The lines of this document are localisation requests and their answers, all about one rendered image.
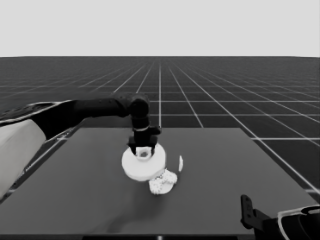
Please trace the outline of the large thick white disc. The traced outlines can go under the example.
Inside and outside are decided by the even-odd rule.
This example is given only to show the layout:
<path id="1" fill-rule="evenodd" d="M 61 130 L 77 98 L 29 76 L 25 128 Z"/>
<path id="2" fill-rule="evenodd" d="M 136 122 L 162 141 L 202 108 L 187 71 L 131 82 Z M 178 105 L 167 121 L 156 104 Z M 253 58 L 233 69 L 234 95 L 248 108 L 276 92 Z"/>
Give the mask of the large thick white disc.
<path id="1" fill-rule="evenodd" d="M 154 152 L 150 147 L 138 147 L 133 154 L 127 148 L 121 158 L 122 168 L 125 174 L 136 181 L 149 181 L 160 175 L 166 167 L 166 152 L 164 148 L 157 144 Z"/>

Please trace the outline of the white round carrier with pins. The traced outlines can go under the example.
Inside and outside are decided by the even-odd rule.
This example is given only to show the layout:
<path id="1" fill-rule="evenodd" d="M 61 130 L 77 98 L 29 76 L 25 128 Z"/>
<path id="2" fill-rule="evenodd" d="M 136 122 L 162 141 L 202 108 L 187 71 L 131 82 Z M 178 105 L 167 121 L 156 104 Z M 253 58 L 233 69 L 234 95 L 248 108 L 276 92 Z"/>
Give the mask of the white round carrier with pins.
<path id="1" fill-rule="evenodd" d="M 157 179 L 165 179 L 165 171 L 168 170 L 168 169 L 165 169 L 164 172 L 157 176 L 156 178 L 152 179 L 149 181 L 149 183 L 157 183 Z M 163 195 L 163 194 L 167 194 L 169 193 L 173 187 L 174 187 L 175 184 L 170 184 L 167 182 L 167 184 L 165 184 L 163 187 L 162 187 L 162 190 L 161 190 L 161 194 L 160 195 Z"/>

